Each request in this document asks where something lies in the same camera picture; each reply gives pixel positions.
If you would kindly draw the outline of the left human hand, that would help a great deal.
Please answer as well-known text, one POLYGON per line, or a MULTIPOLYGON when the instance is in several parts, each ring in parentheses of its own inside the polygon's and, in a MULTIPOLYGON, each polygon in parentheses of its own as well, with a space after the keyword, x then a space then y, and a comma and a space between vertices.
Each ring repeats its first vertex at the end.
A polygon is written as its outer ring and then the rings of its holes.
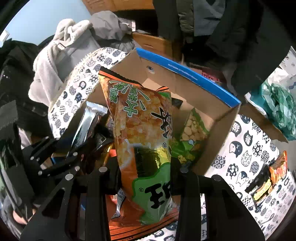
MULTIPOLYGON (((33 215, 36 213, 36 211, 37 211, 36 209, 32 209, 33 215)), ((27 220, 25 220, 23 217, 19 216, 16 211, 13 210, 14 220, 21 225, 27 225, 28 222, 32 219, 33 215, 27 220)))

